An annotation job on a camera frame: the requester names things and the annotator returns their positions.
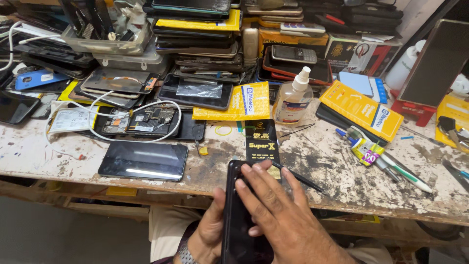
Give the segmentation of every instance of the plastic bag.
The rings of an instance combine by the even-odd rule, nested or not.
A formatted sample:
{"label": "plastic bag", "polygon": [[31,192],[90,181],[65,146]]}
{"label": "plastic bag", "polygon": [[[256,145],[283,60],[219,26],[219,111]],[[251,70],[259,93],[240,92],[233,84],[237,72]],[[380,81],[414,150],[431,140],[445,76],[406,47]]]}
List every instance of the plastic bag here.
{"label": "plastic bag", "polygon": [[222,82],[214,81],[214,84],[209,84],[211,81],[203,81],[196,83],[187,81],[185,79],[179,80],[176,95],[195,96],[205,98],[220,98],[223,88]]}

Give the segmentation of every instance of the person's leg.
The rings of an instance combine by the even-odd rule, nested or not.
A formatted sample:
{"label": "person's leg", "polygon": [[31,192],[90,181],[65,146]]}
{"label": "person's leg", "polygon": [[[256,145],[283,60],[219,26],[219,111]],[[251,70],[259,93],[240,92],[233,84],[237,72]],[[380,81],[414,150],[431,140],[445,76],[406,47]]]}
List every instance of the person's leg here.
{"label": "person's leg", "polygon": [[201,218],[195,210],[152,206],[148,223],[150,262],[174,256],[187,226]]}
{"label": "person's leg", "polygon": [[359,240],[353,248],[345,250],[351,256],[366,264],[393,264],[389,251],[376,239]]}

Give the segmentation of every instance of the wooden table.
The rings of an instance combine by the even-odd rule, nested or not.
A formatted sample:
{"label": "wooden table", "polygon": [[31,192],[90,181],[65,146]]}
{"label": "wooden table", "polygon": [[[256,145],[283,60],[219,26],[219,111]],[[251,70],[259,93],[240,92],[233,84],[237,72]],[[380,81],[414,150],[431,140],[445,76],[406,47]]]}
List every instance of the wooden table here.
{"label": "wooden table", "polygon": [[[281,162],[311,178],[331,195],[328,198],[308,189],[311,207],[469,225],[469,194],[441,164],[442,159],[448,159],[455,167],[469,171],[468,154],[449,146],[439,148],[418,136],[401,140],[403,136],[413,135],[401,129],[386,150],[425,180],[433,193],[416,189],[407,181],[396,184],[376,166],[365,168],[358,162],[350,144],[334,131],[336,127],[314,115],[318,105],[318,99],[314,99],[300,123],[276,126]],[[96,172],[107,143],[76,133],[51,135],[54,146],[80,152],[87,159],[78,161],[60,155],[46,146],[45,121],[39,120],[30,120],[20,127],[0,125],[0,175],[211,195],[214,187],[225,187],[228,162],[246,158],[245,138],[238,132],[236,123],[212,122],[208,122],[205,140],[201,142],[201,146],[209,148],[208,155],[199,157],[193,142],[181,142],[189,147],[189,154],[180,182],[101,177]],[[425,128],[416,127],[413,121],[404,123],[426,136],[435,135],[434,118]],[[282,137],[310,124],[314,126]],[[233,131],[228,136],[216,135],[214,130],[218,125],[231,126]],[[221,133],[225,131],[228,128],[220,128]]]}

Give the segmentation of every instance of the hand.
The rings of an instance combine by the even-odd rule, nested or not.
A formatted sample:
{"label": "hand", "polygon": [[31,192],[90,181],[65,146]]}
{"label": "hand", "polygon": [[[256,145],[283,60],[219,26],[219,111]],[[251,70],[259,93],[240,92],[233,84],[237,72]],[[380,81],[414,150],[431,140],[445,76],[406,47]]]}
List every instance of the hand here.
{"label": "hand", "polygon": [[[220,188],[213,190],[213,202],[187,242],[189,252],[199,264],[213,264],[221,256],[225,199],[225,191]],[[174,263],[181,263],[177,255]]]}
{"label": "hand", "polygon": [[244,164],[241,172],[256,192],[257,198],[243,180],[236,181],[238,192],[244,206],[267,237],[274,252],[274,264],[354,264],[355,261],[344,249],[339,247],[312,214],[308,199],[293,174],[281,170],[293,190],[290,199],[283,187],[266,168],[270,161]]}

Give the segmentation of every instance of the metal watch strap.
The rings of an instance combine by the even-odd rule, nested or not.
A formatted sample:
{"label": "metal watch strap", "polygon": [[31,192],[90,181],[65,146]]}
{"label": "metal watch strap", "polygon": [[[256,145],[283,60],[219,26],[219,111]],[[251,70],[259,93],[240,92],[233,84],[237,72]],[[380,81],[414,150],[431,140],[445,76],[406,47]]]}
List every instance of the metal watch strap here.
{"label": "metal watch strap", "polygon": [[182,264],[197,264],[197,261],[194,260],[191,253],[189,252],[189,249],[187,247],[187,241],[184,241],[182,243],[178,254]]}

